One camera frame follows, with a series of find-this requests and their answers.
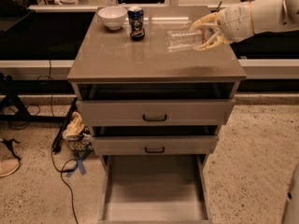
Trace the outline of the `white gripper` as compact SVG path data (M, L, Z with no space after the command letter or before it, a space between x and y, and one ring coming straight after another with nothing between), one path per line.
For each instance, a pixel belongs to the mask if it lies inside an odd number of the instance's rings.
M205 43L195 46L195 50L214 49L219 45L240 42L254 35L251 15L251 3L244 2L231 5L219 12L213 12L195 21L191 31L204 28L222 31L213 34Z

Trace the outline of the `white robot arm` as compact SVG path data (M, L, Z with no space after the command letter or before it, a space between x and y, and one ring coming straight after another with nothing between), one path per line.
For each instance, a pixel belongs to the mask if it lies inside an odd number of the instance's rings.
M214 49L218 45L238 43L254 35L299 30L299 0L254 0L230 5L195 21L190 30L205 28L214 34L197 50Z

